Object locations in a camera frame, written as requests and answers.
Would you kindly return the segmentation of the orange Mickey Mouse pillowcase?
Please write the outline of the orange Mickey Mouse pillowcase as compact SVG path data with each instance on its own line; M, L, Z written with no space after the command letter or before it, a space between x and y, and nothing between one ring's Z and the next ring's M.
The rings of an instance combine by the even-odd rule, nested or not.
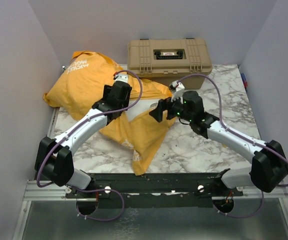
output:
M63 107L76 121L81 120L91 106L103 97L104 85L114 83L114 73L122 68L111 58L93 51L76 51L71 64L59 77L54 86L43 95L43 100L53 108ZM132 87L130 102L166 99L171 97L167 86L130 76ZM144 174L165 139L175 120L157 122L147 110L132 121L125 112L99 132L111 140L133 150L132 170L138 176Z

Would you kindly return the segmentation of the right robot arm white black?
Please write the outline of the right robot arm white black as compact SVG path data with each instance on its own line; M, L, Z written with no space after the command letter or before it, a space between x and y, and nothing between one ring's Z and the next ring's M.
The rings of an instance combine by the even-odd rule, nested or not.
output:
M249 161L249 167L226 169L217 175L213 189L220 196L237 187L256 187L270 193L288 175L280 143L256 140L224 127L220 118L204 110L203 100L196 91L189 90L176 100L161 99L149 114L159 123L163 119L185 120L197 135L223 144Z

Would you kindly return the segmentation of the white pillow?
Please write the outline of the white pillow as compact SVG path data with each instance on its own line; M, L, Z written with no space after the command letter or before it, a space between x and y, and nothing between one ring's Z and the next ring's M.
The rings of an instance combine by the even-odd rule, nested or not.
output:
M159 99L142 99L137 102L137 104L127 111L125 111L127 120L130 122L138 115L146 112L151 108L155 108L158 104Z

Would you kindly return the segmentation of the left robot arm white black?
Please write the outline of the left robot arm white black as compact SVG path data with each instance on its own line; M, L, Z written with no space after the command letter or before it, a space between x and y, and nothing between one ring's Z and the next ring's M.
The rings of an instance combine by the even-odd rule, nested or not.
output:
M117 80L105 85L103 97L73 127L55 138L44 137L38 147L34 169L40 188L56 184L77 188L81 196L90 197L95 190L92 178L74 167L73 156L93 134L117 119L129 105L132 87Z

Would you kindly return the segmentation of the tan plastic toolbox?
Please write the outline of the tan plastic toolbox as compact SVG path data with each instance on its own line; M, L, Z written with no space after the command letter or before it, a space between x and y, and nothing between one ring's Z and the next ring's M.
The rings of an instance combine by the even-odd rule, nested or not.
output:
M128 43L128 69L169 85L190 74L209 75L213 64L203 38L137 39Z

